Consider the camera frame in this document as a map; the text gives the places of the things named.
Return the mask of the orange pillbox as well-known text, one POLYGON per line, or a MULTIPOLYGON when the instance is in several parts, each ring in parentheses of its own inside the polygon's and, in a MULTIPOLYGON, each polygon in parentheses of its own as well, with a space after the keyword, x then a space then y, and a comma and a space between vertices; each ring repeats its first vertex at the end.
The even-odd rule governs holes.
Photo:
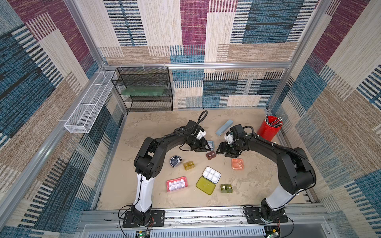
POLYGON ((233 158, 231 160, 231 165, 232 165, 233 170, 243 170, 244 169, 243 159, 233 158))

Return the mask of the maroon two-compartment pillbox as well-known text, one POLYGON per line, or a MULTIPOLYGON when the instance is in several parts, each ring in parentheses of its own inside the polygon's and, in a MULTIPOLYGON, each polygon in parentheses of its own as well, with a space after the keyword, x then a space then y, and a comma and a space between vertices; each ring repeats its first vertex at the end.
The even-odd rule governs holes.
POLYGON ((208 160, 212 160, 213 158, 216 157, 216 153, 214 151, 210 151, 206 154, 206 157, 208 160))

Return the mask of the round dark blue pillbox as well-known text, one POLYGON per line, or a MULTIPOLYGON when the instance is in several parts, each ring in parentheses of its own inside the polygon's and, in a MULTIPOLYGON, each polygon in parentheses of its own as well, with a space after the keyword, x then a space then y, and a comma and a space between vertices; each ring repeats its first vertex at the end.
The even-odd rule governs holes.
POLYGON ((170 165, 174 168, 179 166, 181 163, 182 163, 182 158, 178 155, 175 155, 170 158, 170 165))

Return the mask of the blue six-compartment pillbox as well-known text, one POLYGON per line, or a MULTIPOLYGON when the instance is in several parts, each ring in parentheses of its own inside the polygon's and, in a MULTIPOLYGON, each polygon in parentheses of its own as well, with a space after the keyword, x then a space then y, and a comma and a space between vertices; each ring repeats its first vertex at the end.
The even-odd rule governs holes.
POLYGON ((207 143, 208 143, 209 147, 211 148, 211 150, 214 150, 214 142, 209 140, 207 143))

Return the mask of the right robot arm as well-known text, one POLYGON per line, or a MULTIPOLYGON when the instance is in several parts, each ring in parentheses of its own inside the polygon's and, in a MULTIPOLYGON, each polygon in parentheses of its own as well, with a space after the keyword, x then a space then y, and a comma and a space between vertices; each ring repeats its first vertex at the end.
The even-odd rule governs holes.
POLYGON ((233 126, 216 153, 236 159, 244 151, 254 151, 273 161, 277 165, 279 185, 262 200, 260 207, 247 205, 243 208, 243 213, 249 223, 265 225, 287 222, 285 206, 297 194, 316 184, 316 173, 303 149, 278 145, 254 131, 247 133, 246 129, 242 125, 233 126))

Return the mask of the yellow two-compartment pillbox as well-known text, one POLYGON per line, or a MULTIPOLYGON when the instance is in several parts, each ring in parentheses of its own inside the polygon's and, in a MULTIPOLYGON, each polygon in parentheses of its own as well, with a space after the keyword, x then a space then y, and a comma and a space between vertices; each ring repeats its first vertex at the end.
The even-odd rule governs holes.
POLYGON ((193 161, 187 161, 187 162, 185 162, 185 163, 183 164, 183 166, 184 166, 184 169, 185 169, 186 171, 188 171, 188 170, 190 170, 190 169, 193 169, 193 168, 195 167, 195 164, 194 164, 193 161))

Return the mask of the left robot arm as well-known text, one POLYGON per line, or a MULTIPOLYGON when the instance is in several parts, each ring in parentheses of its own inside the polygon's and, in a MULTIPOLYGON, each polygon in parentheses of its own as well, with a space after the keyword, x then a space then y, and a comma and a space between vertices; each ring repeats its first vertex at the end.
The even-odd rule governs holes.
POLYGON ((153 139, 147 137, 135 160, 138 185, 135 201, 130 206, 133 221, 139 226, 148 225, 152 221, 152 193, 155 178, 163 168, 166 153, 176 146, 188 145, 190 151, 211 151, 204 138, 206 131, 200 123, 207 117, 208 111, 203 111, 198 120, 188 121, 186 126, 175 129, 171 134, 153 139))

